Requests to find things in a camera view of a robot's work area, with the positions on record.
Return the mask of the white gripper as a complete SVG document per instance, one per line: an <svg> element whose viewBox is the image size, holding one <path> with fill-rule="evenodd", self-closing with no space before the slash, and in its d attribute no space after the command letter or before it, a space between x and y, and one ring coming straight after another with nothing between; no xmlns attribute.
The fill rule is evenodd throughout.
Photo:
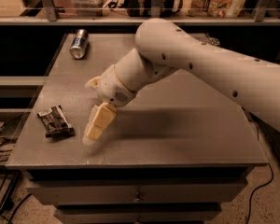
<svg viewBox="0 0 280 224"><path fill-rule="evenodd" d="M98 97L103 101L91 109L82 142L89 146L97 141L104 130L117 115L116 107L126 106L136 93L129 91L119 81L115 66L109 66L100 76L93 77L85 84L87 89L97 89Z"/></svg>

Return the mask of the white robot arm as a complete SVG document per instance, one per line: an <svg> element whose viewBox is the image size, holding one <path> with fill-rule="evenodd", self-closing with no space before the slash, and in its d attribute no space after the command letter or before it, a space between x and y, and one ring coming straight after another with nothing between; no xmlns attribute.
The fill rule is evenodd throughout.
<svg viewBox="0 0 280 224"><path fill-rule="evenodd" d="M119 107L146 85L178 69L190 72L280 132L280 64L199 41L160 18L144 21L134 42L123 58L85 84L102 100L91 111L85 140L97 140Z"/></svg>

